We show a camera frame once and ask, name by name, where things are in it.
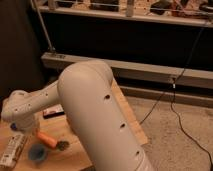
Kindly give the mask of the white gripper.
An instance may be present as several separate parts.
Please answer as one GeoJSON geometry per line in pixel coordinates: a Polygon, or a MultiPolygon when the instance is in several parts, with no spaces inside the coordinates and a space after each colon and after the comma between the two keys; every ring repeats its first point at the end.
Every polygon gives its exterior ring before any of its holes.
{"type": "Polygon", "coordinates": [[[39,119],[35,115],[21,118],[15,122],[15,125],[25,134],[34,134],[40,129],[39,119]]]}

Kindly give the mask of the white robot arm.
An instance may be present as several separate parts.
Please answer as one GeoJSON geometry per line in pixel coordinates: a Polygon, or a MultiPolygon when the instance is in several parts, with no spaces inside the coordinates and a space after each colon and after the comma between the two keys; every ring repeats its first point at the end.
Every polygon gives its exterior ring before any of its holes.
{"type": "Polygon", "coordinates": [[[14,91],[2,109],[6,122],[62,106],[96,171],[154,171],[113,95],[112,69],[101,60],[77,62],[34,94],[14,91]]]}

